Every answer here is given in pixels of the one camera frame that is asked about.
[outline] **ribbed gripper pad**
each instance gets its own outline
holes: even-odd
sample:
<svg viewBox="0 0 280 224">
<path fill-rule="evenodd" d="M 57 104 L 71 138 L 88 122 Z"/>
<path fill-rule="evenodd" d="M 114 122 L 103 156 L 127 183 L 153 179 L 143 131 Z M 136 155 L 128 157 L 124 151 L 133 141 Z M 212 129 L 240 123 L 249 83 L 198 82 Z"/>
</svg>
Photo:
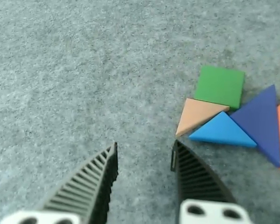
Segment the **ribbed gripper pad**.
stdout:
<svg viewBox="0 0 280 224">
<path fill-rule="evenodd" d="M 65 178 L 40 209 L 76 213 L 83 224 L 104 224 L 111 186 L 117 175 L 117 143 L 114 143 Z"/>
<path fill-rule="evenodd" d="M 212 169 L 178 140 L 172 150 L 171 170 L 176 172 L 179 204 L 186 199 L 235 203 Z"/>
</svg>

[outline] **screw hole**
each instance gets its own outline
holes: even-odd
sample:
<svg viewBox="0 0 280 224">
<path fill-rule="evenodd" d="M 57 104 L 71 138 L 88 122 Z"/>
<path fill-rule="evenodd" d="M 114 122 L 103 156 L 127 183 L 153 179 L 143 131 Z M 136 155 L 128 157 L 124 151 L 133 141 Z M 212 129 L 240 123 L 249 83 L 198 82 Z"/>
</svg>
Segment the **screw hole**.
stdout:
<svg viewBox="0 0 280 224">
<path fill-rule="evenodd" d="M 69 219 L 63 219 L 58 221 L 56 224 L 73 224 L 73 222 L 70 221 Z"/>
<path fill-rule="evenodd" d="M 195 214 L 195 215 L 204 215 L 204 211 L 198 207 L 198 206 L 195 206 L 195 205 L 191 205 L 188 207 L 188 213 L 192 213 L 192 214 Z"/>
<path fill-rule="evenodd" d="M 36 224 L 37 219 L 33 217 L 25 218 L 23 221 L 20 222 L 20 224 Z"/>
<path fill-rule="evenodd" d="M 228 218 L 241 219 L 241 216 L 234 210 L 226 209 L 223 214 Z"/>
</svg>

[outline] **green square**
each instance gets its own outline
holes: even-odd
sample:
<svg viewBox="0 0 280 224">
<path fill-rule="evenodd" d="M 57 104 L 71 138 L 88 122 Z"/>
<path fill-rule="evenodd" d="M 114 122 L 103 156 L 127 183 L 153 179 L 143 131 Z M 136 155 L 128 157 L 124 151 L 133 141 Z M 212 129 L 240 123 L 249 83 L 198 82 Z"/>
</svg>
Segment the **green square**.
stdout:
<svg viewBox="0 0 280 224">
<path fill-rule="evenodd" d="M 243 71 L 203 66 L 194 99 L 238 109 L 242 96 Z"/>
</svg>

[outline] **dark blue triangle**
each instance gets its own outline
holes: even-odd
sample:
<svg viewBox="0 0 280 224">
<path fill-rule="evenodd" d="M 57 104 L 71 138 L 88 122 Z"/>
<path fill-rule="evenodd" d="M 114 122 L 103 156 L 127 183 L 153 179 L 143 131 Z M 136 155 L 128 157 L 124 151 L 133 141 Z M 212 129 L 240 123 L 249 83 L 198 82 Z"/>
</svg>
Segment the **dark blue triangle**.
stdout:
<svg viewBox="0 0 280 224">
<path fill-rule="evenodd" d="M 231 118 L 257 143 L 268 159 L 280 167 L 280 138 L 275 85 L 263 90 Z"/>
<path fill-rule="evenodd" d="M 256 143 L 225 112 L 219 113 L 193 132 L 189 138 L 197 141 L 256 147 Z"/>
</svg>

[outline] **gray carpet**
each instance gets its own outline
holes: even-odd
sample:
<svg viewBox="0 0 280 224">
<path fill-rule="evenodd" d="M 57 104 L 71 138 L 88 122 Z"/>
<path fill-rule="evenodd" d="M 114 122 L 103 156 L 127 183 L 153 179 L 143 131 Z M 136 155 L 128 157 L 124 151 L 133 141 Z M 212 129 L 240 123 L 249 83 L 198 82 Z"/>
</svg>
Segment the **gray carpet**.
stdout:
<svg viewBox="0 0 280 224">
<path fill-rule="evenodd" d="M 109 224 L 172 224 L 170 150 L 211 64 L 276 84 L 280 1 L 1 0 L 0 219 L 33 208 L 114 140 Z M 280 224 L 280 171 L 254 149 L 193 143 L 256 224 Z"/>
</svg>

